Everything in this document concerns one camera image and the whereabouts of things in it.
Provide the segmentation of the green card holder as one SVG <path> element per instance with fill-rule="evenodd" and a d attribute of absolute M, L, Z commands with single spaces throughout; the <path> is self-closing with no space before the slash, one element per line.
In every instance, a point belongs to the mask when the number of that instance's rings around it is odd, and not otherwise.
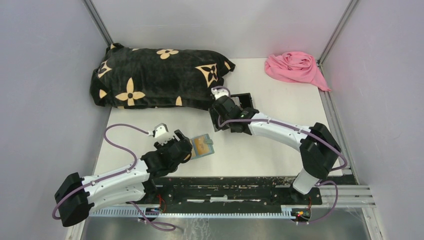
<path fill-rule="evenodd" d="M 213 140 L 209 134 L 203 134 L 190 139 L 192 145 L 191 160 L 209 156 L 215 153 Z"/>

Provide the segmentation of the black card box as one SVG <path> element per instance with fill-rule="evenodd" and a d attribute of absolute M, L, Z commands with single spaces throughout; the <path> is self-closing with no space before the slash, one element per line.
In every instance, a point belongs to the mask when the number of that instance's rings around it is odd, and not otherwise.
<path fill-rule="evenodd" d="M 253 99 L 250 93 L 231 94 L 230 98 L 237 106 L 241 107 L 242 109 L 254 108 Z"/>

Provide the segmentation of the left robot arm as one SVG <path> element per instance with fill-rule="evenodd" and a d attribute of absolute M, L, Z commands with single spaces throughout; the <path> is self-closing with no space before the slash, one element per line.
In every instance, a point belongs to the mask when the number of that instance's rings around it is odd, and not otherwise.
<path fill-rule="evenodd" d="M 175 130 L 172 138 L 154 143 L 155 150 L 127 166 L 98 175 L 74 172 L 62 182 L 54 199 L 52 217 L 63 227 L 84 221 L 97 210 L 142 200 L 149 204 L 158 195 L 154 180 L 175 172 L 190 160 L 193 146 L 188 137 Z"/>

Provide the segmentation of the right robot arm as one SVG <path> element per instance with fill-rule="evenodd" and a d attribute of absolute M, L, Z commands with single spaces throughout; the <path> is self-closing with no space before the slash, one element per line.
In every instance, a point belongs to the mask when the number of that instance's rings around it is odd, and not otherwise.
<path fill-rule="evenodd" d="M 335 170 L 341 148 L 322 123 L 304 126 L 280 121 L 252 107 L 242 108 L 226 95 L 216 99 L 209 114 L 216 131 L 230 130 L 271 139 L 300 153 L 302 169 L 289 189 L 289 199 L 302 204 L 309 192 Z"/>

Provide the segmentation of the black floral pillow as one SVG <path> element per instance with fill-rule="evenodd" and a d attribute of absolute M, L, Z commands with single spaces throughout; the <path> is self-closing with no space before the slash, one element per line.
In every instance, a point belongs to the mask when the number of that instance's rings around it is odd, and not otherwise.
<path fill-rule="evenodd" d="M 212 50 L 130 48 L 112 43 L 93 70 L 89 93 L 100 107 L 188 107 L 207 111 L 211 90 L 236 68 Z"/>

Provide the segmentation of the pink cloth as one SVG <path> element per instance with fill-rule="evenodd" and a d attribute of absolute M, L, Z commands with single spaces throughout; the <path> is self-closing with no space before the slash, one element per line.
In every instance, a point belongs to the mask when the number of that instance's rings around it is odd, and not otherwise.
<path fill-rule="evenodd" d="M 281 82 L 310 84 L 321 91 L 331 91 L 315 58 L 302 51 L 270 55 L 265 60 L 264 71 L 269 77 Z"/>

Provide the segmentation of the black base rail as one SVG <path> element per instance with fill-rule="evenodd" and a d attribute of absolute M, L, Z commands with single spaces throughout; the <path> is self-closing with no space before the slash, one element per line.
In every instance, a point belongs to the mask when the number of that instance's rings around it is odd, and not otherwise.
<path fill-rule="evenodd" d="M 160 206 L 166 214 L 267 214 L 281 208 L 323 204 L 317 187 L 302 195 L 291 187 L 293 177 L 162 177 L 157 190 L 136 203 Z"/>

